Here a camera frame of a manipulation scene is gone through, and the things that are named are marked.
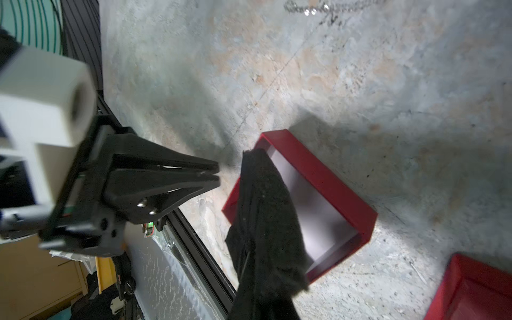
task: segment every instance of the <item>wooden cabinet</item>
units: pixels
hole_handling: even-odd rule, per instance
[[[87,292],[80,264],[38,243],[32,236],[0,245],[0,320],[30,319]]]

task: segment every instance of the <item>red box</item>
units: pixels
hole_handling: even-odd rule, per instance
[[[288,130],[263,132],[254,148],[268,152],[290,191],[311,260],[310,282],[369,242],[377,213]],[[237,181],[222,208],[230,223],[239,192]]]
[[[424,320],[512,319],[512,275],[455,254]]]

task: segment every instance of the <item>metal screw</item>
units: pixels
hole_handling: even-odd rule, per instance
[[[147,206],[147,199],[144,198],[144,199],[140,200],[140,202],[137,204],[137,206],[139,208],[143,208],[143,207]]]

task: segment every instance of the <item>metal chain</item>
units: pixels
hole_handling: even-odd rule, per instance
[[[298,6],[295,1],[287,0],[285,10],[290,13],[303,13],[305,15],[316,15],[317,13],[344,13],[361,11],[369,6],[383,3],[386,0],[357,0],[349,4],[330,4],[322,3],[320,6]]]

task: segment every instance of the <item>black cloth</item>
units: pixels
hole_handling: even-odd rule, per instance
[[[70,320],[118,320],[120,313],[113,315],[110,309],[112,299],[117,297],[116,286],[112,285],[98,294],[98,276],[96,272],[87,276],[89,293],[71,306]]]
[[[0,28],[0,69],[7,64],[16,51],[21,48],[21,44],[9,34],[5,29]],[[5,138],[5,133],[0,128],[0,137]]]
[[[290,193],[263,149],[244,152],[237,216],[226,244],[240,285],[231,319],[299,319],[308,258]]]

